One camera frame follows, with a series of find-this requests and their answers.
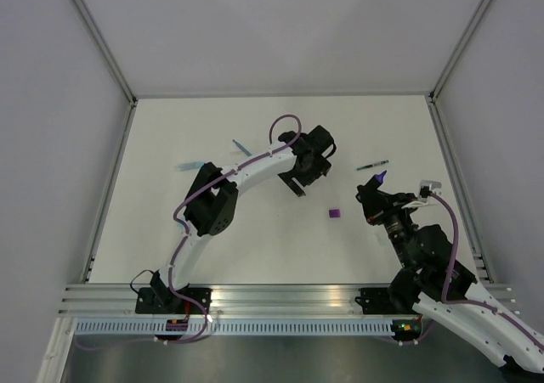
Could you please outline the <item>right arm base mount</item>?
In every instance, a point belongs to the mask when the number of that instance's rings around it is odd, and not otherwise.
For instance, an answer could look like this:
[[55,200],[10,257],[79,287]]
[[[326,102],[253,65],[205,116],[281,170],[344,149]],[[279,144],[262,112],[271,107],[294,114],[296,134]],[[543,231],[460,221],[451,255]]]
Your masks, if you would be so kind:
[[391,301],[386,287],[370,287],[359,289],[354,298],[365,315],[415,315],[416,312],[398,309]]

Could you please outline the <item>light blue pen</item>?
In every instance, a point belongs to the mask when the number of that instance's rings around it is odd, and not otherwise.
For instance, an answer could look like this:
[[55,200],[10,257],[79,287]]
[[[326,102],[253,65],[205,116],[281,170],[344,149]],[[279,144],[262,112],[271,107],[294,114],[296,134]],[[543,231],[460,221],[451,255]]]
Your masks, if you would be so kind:
[[189,162],[189,163],[178,164],[175,167],[175,169],[178,172],[187,172],[187,171],[192,171],[192,170],[198,170],[201,167],[203,167],[204,165],[205,165],[205,163],[203,161],[194,161],[194,162]]

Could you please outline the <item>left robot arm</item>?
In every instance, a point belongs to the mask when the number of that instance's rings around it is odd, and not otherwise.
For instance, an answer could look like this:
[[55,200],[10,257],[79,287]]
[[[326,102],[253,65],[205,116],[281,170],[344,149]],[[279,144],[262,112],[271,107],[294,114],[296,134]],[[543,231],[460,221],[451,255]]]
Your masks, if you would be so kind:
[[199,294],[188,285],[211,239],[233,222],[240,196],[272,177],[278,177],[297,197],[304,188],[330,171],[336,152],[332,135],[318,125],[308,133],[284,132],[260,155],[227,167],[206,163],[181,205],[173,213],[184,230],[167,264],[155,271],[150,285],[138,290],[138,314],[182,314],[206,311]]

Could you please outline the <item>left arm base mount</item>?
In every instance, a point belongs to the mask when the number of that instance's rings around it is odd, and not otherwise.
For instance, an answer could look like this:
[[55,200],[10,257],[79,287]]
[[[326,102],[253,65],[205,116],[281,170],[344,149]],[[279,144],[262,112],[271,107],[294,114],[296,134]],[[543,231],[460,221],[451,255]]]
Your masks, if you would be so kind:
[[[147,286],[136,288],[133,284],[143,273],[151,273]],[[176,314],[192,315],[209,311],[213,290],[206,287],[186,286],[172,293],[162,281],[159,272],[143,270],[129,283],[129,288],[137,295],[135,312],[137,314]]]

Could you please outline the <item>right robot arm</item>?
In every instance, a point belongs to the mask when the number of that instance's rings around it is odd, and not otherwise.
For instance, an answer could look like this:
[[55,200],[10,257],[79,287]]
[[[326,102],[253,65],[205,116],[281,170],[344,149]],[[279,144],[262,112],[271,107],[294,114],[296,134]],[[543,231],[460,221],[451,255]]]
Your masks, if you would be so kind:
[[[440,185],[423,181],[418,193],[382,191],[383,175],[357,188],[366,222],[384,227],[401,269],[388,286],[387,300],[396,312],[413,311],[430,318],[482,353],[506,382],[543,380],[543,336],[501,304],[456,256],[459,223],[439,195]],[[453,237],[438,224],[420,227],[411,215],[430,200],[448,212]]]

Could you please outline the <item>black purple highlighter pen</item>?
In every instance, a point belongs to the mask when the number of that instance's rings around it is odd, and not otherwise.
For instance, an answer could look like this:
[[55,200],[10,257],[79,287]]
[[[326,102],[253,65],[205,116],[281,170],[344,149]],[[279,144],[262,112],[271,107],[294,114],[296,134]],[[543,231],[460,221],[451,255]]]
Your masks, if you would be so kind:
[[387,170],[384,170],[384,171],[382,171],[380,173],[374,174],[368,180],[366,185],[369,186],[371,189],[379,189],[384,183],[384,178],[385,178],[387,172],[388,172]]

